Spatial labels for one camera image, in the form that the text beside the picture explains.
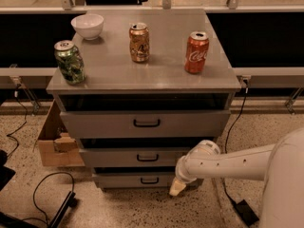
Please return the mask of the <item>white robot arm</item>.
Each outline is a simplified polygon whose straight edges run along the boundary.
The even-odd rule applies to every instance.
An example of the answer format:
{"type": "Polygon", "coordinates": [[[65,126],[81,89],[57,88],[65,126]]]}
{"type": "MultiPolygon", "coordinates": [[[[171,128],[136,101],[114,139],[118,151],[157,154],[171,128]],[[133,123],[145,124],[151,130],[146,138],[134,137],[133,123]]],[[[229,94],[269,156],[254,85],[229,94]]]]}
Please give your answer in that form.
{"type": "Polygon", "coordinates": [[[263,181],[259,228],[304,228],[304,129],[277,143],[222,154],[212,141],[199,142],[175,168],[169,194],[198,179],[263,181]]]}

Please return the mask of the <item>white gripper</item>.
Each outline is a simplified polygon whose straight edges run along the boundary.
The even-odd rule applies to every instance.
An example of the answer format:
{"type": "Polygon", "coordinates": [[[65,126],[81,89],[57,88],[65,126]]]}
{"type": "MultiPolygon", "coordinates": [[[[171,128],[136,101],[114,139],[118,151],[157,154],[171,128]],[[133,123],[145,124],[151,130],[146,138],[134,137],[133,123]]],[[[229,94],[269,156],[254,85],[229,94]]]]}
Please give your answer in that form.
{"type": "Polygon", "coordinates": [[[177,196],[186,184],[202,179],[211,166],[211,157],[220,154],[219,147],[212,141],[204,140],[199,142],[185,156],[182,156],[176,165],[175,174],[169,195],[177,196]]]}

